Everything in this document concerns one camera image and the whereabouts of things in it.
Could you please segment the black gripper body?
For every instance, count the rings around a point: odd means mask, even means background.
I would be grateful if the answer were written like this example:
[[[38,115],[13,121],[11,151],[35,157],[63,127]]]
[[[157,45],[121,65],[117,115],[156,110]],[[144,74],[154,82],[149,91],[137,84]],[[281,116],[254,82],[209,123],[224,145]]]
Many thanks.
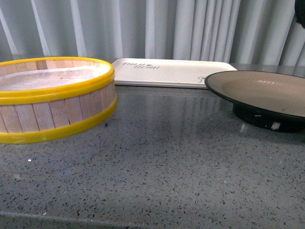
[[[295,0],[295,20],[299,24],[305,23],[305,0]]]

